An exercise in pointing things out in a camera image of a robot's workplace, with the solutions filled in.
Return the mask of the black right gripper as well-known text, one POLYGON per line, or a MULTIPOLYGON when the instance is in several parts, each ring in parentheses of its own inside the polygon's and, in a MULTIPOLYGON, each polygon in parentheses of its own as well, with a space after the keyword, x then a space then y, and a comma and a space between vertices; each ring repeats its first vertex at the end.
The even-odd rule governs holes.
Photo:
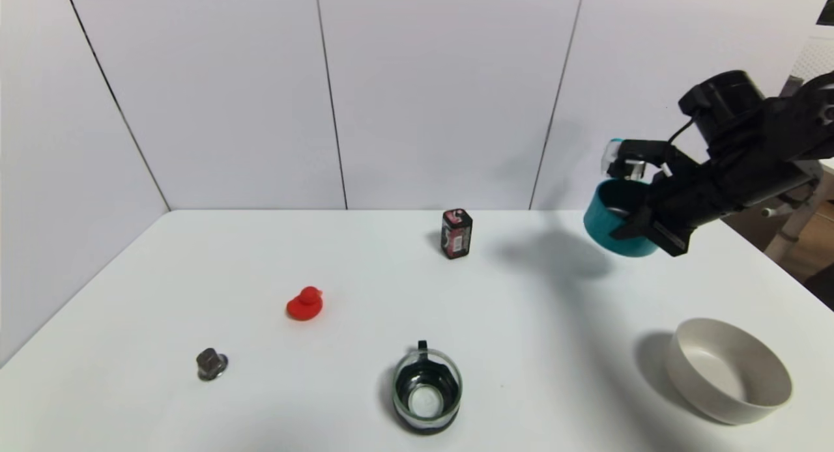
POLYGON ((699 227, 737 208, 738 200, 708 164, 676 174, 658 172, 644 204, 609 235, 614 240, 647 238, 670 256, 682 256, 699 227))

